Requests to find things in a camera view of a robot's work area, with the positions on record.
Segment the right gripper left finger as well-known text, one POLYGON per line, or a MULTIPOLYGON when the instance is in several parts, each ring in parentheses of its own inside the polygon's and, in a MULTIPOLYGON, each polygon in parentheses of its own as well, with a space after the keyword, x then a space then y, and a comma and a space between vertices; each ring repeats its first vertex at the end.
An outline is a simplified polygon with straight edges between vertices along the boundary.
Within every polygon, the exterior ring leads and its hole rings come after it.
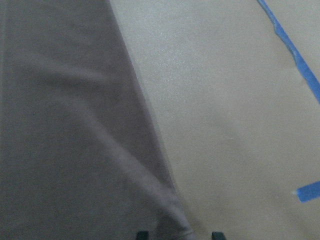
POLYGON ((149 240, 149 231, 138 231, 136 234, 136 240, 149 240))

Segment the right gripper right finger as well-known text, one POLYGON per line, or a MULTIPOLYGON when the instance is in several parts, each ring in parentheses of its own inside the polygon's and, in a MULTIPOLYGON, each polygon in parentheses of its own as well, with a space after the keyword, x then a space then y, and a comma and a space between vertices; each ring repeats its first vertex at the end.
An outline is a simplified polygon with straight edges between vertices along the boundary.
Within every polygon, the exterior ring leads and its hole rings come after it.
POLYGON ((225 235, 223 232, 213 231, 211 234, 212 240, 225 240, 225 235))

